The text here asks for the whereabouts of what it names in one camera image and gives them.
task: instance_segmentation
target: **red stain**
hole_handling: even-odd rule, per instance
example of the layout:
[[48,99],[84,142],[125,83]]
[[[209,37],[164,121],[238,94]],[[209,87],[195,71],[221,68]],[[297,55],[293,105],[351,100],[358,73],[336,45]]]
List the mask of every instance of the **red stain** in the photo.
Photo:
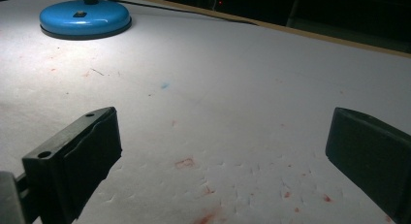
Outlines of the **red stain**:
[[324,194],[323,199],[324,199],[325,202],[332,202],[332,199],[327,194]]
[[186,158],[175,163],[175,167],[178,169],[192,168],[194,165],[194,160],[192,158]]
[[196,220],[196,221],[194,222],[194,224],[207,224],[207,223],[209,223],[210,221],[212,221],[212,220],[214,219],[214,217],[215,217],[215,213],[209,213],[209,214],[207,214],[206,216],[204,216],[204,217]]
[[215,193],[215,191],[209,189],[209,187],[208,187],[208,185],[207,185],[207,186],[205,187],[205,194],[206,194],[206,195],[209,195],[209,194],[213,194],[213,193]]

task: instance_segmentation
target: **blue lamp base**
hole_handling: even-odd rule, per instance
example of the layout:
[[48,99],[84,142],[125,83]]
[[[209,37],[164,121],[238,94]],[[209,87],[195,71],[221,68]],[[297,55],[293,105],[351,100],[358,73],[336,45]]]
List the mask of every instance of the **blue lamp base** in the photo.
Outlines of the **blue lamp base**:
[[115,2],[86,5],[82,0],[55,4],[42,10],[43,32],[65,40],[91,40],[110,37],[127,30],[132,23],[128,10]]

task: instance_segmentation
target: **blue mark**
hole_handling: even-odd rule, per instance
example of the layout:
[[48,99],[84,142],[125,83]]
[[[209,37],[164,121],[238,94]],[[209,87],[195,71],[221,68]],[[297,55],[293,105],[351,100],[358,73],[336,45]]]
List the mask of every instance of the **blue mark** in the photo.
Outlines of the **blue mark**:
[[166,89],[169,86],[170,84],[168,82],[163,82],[163,84],[161,85],[161,89]]

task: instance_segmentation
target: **black cord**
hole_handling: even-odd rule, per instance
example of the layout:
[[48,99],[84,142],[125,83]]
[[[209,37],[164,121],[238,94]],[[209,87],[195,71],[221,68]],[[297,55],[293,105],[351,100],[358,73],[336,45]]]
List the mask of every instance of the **black cord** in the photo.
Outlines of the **black cord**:
[[201,15],[201,16],[214,17],[214,18],[223,19],[223,20],[226,20],[226,21],[229,21],[229,22],[246,23],[246,24],[251,24],[251,25],[257,25],[256,23],[253,23],[253,22],[250,22],[250,21],[246,21],[246,20],[237,20],[237,19],[231,19],[231,18],[216,17],[216,16],[212,16],[212,15],[201,14],[201,13],[196,13],[196,12],[191,12],[191,11],[184,11],[184,10],[171,9],[171,8],[163,8],[163,7],[159,7],[159,6],[153,6],[153,5],[141,4],[141,3],[135,3],[135,2],[129,2],[129,1],[124,1],[124,0],[108,0],[108,1],[116,2],[116,3],[136,5],[136,6],[146,7],[146,8],[161,9],[161,10],[166,10],[166,11],[171,11],[171,12],[177,12],[177,13],[196,14],[196,15]]

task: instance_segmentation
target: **clamp jaw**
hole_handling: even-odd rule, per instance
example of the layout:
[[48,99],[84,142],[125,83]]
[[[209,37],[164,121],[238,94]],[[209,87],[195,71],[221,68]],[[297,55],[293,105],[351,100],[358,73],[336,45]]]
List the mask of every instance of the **clamp jaw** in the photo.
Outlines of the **clamp jaw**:
[[326,154],[395,223],[411,223],[410,135],[371,115],[336,108]]
[[0,172],[0,220],[72,223],[121,150],[114,107],[83,115],[25,155],[23,175]]

